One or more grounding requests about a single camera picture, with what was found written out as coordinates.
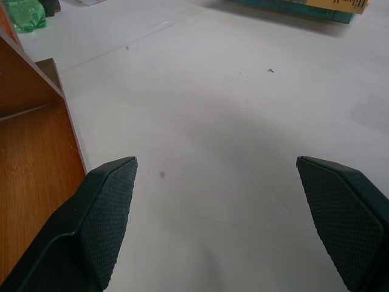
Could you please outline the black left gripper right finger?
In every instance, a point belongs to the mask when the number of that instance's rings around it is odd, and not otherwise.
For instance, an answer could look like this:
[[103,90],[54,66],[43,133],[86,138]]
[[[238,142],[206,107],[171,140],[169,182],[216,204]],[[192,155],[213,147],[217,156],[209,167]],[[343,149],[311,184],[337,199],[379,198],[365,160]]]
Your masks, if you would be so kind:
[[350,292],[389,292],[389,199],[360,171],[296,161],[312,219]]

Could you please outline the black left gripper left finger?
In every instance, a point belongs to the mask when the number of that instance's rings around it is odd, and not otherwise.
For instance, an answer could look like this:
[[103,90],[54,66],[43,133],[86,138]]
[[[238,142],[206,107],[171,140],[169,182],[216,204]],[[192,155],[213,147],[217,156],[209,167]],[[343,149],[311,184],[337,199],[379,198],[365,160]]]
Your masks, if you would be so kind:
[[125,157],[91,170],[46,221],[0,292],[103,292],[125,236],[137,173]]

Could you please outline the wooden shelf unit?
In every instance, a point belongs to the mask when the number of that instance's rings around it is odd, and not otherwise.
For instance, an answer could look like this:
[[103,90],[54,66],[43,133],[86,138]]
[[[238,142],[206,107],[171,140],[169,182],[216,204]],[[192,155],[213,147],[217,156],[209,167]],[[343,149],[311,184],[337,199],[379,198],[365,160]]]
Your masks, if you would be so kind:
[[0,0],[0,284],[85,175],[56,64],[29,58]]

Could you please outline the teal and yellow box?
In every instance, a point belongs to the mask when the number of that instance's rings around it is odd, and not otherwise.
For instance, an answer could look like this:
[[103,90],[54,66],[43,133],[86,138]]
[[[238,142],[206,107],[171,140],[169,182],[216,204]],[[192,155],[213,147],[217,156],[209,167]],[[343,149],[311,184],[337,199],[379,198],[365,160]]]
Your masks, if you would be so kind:
[[286,12],[294,15],[308,16],[311,18],[334,21],[342,24],[349,24],[355,14],[350,12],[341,12],[338,10],[330,10],[310,5],[305,5],[299,2],[291,2],[287,0],[232,0],[244,5],[260,7],[262,9],[270,9],[278,12]]

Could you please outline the green plastic bottle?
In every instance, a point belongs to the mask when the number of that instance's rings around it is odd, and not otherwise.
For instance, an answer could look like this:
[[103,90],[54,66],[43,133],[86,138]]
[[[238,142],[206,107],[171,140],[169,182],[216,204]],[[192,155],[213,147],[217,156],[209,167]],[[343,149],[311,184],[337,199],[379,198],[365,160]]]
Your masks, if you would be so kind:
[[21,33],[47,26],[46,13],[39,0],[2,0],[14,28]]

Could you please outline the dark plastic bottle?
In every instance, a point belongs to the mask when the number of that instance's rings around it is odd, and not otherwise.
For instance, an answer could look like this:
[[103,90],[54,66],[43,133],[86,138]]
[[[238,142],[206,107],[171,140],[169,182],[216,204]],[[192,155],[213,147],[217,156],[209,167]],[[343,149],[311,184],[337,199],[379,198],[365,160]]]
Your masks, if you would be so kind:
[[44,8],[46,18],[53,17],[61,11],[59,0],[39,0],[39,2]]

